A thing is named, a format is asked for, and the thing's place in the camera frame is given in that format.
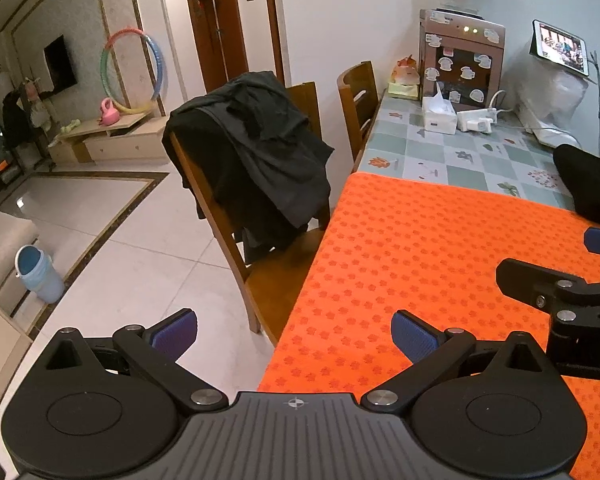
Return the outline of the snack bag on table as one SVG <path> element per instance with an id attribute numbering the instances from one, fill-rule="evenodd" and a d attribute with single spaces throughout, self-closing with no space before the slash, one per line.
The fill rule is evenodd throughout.
<path id="1" fill-rule="evenodd" d="M 416 100 L 419 95 L 420 76 L 417 62 L 409 55 L 393 66 L 388 83 L 388 95 L 394 98 Z"/>

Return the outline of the far wooden chair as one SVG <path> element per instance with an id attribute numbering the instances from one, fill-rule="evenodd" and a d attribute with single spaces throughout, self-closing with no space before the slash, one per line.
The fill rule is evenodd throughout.
<path id="1" fill-rule="evenodd" d="M 356 162 L 370 136 L 379 106 L 372 62 L 363 61 L 345 70 L 337 79 L 337 87 L 352 158 Z"/>

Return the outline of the white plastic bag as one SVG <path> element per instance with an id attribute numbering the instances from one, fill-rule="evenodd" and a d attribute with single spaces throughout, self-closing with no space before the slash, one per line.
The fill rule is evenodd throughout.
<path id="1" fill-rule="evenodd" d="M 581 144 L 570 131 L 574 112 L 583 101 L 588 82 L 561 65 L 520 52 L 510 68 L 516 114 L 539 144 L 548 148 Z"/>

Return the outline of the near wooden chair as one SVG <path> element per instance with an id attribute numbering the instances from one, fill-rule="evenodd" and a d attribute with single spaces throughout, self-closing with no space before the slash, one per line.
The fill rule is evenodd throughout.
<path id="1" fill-rule="evenodd" d="M 317 214 L 316 229 L 302 233 L 286 249 L 274 249 L 248 266 L 233 237 L 230 217 L 213 198 L 202 170 L 185 153 L 175 134 L 171 133 L 169 139 L 186 181 L 234 274 L 250 330 L 256 334 L 265 333 L 272 344 L 278 344 L 328 227 L 329 206 L 324 206 Z"/>

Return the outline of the tablet on stand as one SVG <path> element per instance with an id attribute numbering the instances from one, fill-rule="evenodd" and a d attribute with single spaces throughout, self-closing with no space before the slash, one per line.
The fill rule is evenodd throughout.
<path id="1" fill-rule="evenodd" d="M 531 54 L 580 76 L 588 76 L 588 50 L 582 38 L 539 20 L 533 20 L 532 26 Z"/>

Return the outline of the wall television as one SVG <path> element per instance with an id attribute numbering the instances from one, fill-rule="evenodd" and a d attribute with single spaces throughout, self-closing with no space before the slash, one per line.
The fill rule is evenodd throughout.
<path id="1" fill-rule="evenodd" d="M 54 93 L 69 89 L 78 83 L 64 36 L 60 35 L 46 46 L 43 54 Z"/>

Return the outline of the middle wooden chair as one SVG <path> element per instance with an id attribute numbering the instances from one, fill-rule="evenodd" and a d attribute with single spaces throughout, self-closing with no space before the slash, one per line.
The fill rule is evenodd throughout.
<path id="1" fill-rule="evenodd" d="M 294 105 L 309 118 L 312 132 L 321 139 L 322 126 L 315 82 L 308 81 L 303 84 L 295 84 L 287 88 L 287 93 Z"/>

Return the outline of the beige sofa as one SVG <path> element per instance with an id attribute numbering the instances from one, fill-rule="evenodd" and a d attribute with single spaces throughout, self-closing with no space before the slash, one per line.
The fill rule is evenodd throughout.
<path id="1" fill-rule="evenodd" d="M 15 258 L 24 245 L 38 239 L 38 228 L 28 219 L 0 211 L 0 290 L 15 272 Z"/>

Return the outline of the brown water dispenser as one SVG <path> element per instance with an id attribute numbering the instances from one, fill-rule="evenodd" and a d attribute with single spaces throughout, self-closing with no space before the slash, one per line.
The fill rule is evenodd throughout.
<path id="1" fill-rule="evenodd" d="M 456 110 L 485 108 L 500 90 L 506 29 L 478 16 L 419 11 L 419 96 L 441 92 Z"/>

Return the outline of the orange patterned table mat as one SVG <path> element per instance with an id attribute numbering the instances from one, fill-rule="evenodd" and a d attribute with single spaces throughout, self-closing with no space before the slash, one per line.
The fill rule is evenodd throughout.
<path id="1" fill-rule="evenodd" d="M 600 380 L 546 355 L 550 315 L 504 296 L 515 259 L 600 283 L 592 228 L 569 211 L 487 192 L 352 174 L 268 366 L 245 479 L 600 479 Z M 412 365 L 405 310 L 476 350 L 406 413 L 362 395 Z"/>

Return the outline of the colourful hula hoop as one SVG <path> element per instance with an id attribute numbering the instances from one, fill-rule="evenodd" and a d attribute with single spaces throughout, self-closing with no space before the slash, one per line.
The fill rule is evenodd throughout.
<path id="1" fill-rule="evenodd" d="M 158 108 L 164 81 L 163 55 L 158 44 L 137 27 L 114 32 L 102 48 L 100 81 L 107 99 L 125 115 Z"/>

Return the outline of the checkered tablecloth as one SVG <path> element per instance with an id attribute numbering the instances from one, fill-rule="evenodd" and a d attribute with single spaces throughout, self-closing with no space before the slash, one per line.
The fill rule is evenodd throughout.
<path id="1" fill-rule="evenodd" d="M 524 132 L 510 115 L 489 134 L 430 132 L 424 127 L 419 104 L 386 94 L 356 169 L 574 209 L 553 152 Z"/>

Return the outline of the white tissue box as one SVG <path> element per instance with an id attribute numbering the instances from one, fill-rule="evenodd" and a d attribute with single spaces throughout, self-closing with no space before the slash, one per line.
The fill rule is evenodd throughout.
<path id="1" fill-rule="evenodd" d="M 457 114 L 453 104 L 443 97 L 440 84 L 436 84 L 433 96 L 422 98 L 422 117 L 426 131 L 454 134 L 457 128 Z"/>

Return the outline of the wooden chair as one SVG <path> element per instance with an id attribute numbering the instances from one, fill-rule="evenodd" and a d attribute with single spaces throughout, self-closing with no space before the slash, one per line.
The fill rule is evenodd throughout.
<path id="1" fill-rule="evenodd" d="M 287 88 L 287 93 L 294 105 L 309 118 L 312 132 L 321 139 L 322 126 L 315 82 L 308 81 L 303 84 L 295 84 Z"/>
<path id="2" fill-rule="evenodd" d="M 256 334 L 265 333 L 272 344 L 278 344 L 328 227 L 329 206 L 324 206 L 317 214 L 316 229 L 302 233 L 286 249 L 274 249 L 248 266 L 233 237 L 230 217 L 213 198 L 202 170 L 185 153 L 175 134 L 171 133 L 169 139 L 186 181 L 234 274 L 250 330 Z"/>
<path id="3" fill-rule="evenodd" d="M 370 136 L 379 106 L 372 62 L 363 61 L 345 70 L 337 79 L 337 87 L 352 158 L 356 162 Z"/>

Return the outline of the brown wooden door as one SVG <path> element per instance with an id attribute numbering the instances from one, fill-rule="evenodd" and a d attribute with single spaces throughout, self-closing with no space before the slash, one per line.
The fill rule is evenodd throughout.
<path id="1" fill-rule="evenodd" d="M 238 0 L 187 0 L 208 92 L 248 72 Z"/>

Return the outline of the beige tv cabinet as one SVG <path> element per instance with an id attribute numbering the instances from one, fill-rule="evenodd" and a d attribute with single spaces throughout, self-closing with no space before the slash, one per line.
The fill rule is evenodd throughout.
<path id="1" fill-rule="evenodd" d="M 142 113 L 123 115 L 105 127 L 92 119 L 59 133 L 48 150 L 57 165 L 166 159 L 161 139 L 167 121 Z"/>

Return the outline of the pink kettlebell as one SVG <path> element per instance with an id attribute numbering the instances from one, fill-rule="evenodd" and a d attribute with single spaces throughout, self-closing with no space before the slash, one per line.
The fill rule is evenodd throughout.
<path id="1" fill-rule="evenodd" d="M 116 124 L 121 118 L 121 114 L 114 105 L 114 100 L 110 98 L 103 99 L 100 103 L 99 125 L 109 127 Z"/>

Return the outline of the folded black garment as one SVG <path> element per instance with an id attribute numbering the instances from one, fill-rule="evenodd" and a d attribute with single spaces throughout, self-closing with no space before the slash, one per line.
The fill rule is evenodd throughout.
<path id="1" fill-rule="evenodd" d="M 562 144 L 555 148 L 553 160 L 576 213 L 600 224 L 600 157 Z"/>

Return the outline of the white power strip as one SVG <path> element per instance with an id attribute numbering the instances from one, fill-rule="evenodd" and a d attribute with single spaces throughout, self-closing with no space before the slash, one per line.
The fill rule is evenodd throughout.
<path id="1" fill-rule="evenodd" d="M 497 122 L 498 118 L 496 118 L 494 107 L 461 110 L 457 113 L 457 128 L 463 132 L 491 134 Z"/>

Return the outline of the dark clothes on chair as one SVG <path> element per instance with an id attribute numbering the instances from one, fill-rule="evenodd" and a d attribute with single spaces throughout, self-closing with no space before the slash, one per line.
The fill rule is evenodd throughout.
<path id="1" fill-rule="evenodd" d="M 247 263 L 288 247 L 327 206 L 332 147 L 271 72 L 244 73 L 174 110 L 162 144 L 206 177 Z"/>

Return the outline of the blue white waste bin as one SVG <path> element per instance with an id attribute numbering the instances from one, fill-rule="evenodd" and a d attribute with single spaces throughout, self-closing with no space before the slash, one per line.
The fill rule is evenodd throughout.
<path id="1" fill-rule="evenodd" d="M 53 266 L 50 255 L 34 246 L 22 246 L 15 256 L 16 275 L 29 292 L 53 304 L 65 293 L 65 283 Z"/>

